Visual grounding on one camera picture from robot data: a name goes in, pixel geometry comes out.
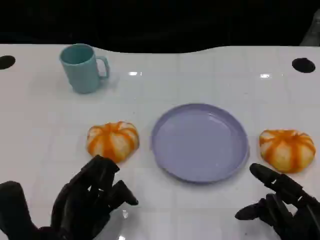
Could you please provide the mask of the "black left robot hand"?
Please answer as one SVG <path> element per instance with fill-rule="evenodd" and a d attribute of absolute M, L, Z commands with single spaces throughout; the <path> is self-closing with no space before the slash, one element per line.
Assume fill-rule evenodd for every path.
<path fill-rule="evenodd" d="M 138 205 L 126 184 L 114 182 L 119 167 L 96 155 L 63 186 L 52 208 L 50 226 L 64 240 L 93 240 L 123 203 Z"/>

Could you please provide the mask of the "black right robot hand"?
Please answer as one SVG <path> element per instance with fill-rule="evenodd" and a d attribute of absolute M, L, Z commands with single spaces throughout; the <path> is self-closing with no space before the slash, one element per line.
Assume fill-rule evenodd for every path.
<path fill-rule="evenodd" d="M 320 238 L 320 202 L 307 194 L 292 178 L 264 165 L 253 163 L 249 170 L 265 187 L 274 191 L 257 203 L 240 209 L 241 221 L 260 219 L 282 240 L 318 240 Z"/>

